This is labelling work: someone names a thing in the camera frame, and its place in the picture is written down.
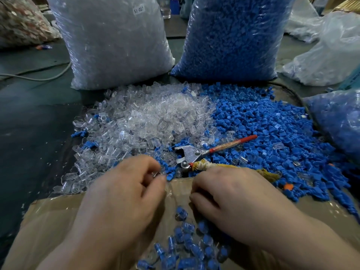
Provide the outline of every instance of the forearm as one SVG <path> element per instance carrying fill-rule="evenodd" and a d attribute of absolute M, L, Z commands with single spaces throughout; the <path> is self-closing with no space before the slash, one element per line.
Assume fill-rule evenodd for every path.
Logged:
<path fill-rule="evenodd" d="M 282 227 L 273 245 L 264 247 L 267 251 L 297 269 L 358 269 L 360 254 L 329 226 L 308 216 L 292 222 Z"/>
<path fill-rule="evenodd" d="M 102 270 L 114 258 L 113 252 L 99 245 L 65 239 L 40 263 L 37 270 Z"/>

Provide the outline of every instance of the pile of blue plastic parts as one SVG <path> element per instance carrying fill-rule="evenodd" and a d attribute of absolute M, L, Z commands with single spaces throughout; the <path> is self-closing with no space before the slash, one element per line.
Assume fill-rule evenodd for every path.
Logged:
<path fill-rule="evenodd" d="M 359 214 L 351 198 L 343 192 L 349 188 L 344 169 L 353 168 L 347 158 L 329 143 L 324 142 L 320 133 L 313 130 L 303 107 L 283 104 L 274 99 L 271 88 L 245 88 L 237 85 L 202 85 L 202 96 L 208 95 L 217 103 L 213 113 L 215 126 L 226 136 L 234 131 L 234 137 L 257 135 L 258 138 L 243 145 L 241 151 L 227 149 L 206 157 L 212 163 L 233 164 L 233 159 L 244 157 L 247 167 L 265 168 L 281 175 L 274 186 L 282 188 L 293 184 L 292 191 L 283 193 L 292 201 L 311 195 L 316 200 L 330 200 L 328 191 L 349 213 L 360 222 Z M 184 139 L 176 146 L 188 144 Z M 220 145 L 219 138 L 211 146 Z M 173 168 L 167 169 L 168 180 L 173 178 Z M 189 177 L 197 172 L 190 172 Z"/>
<path fill-rule="evenodd" d="M 208 234 L 209 226 L 206 220 L 200 221 L 197 232 L 202 236 L 199 243 L 194 242 L 195 226 L 186 222 L 188 213 L 181 206 L 176 209 L 175 218 L 182 221 L 181 226 L 174 229 L 174 235 L 168 237 L 168 249 L 154 244 L 157 258 L 161 262 L 161 270 L 220 270 L 229 256 L 230 248 L 227 245 L 214 246 L 213 238 Z M 144 259 L 136 264 L 138 270 L 155 269 L 158 259 L 151 263 Z"/>

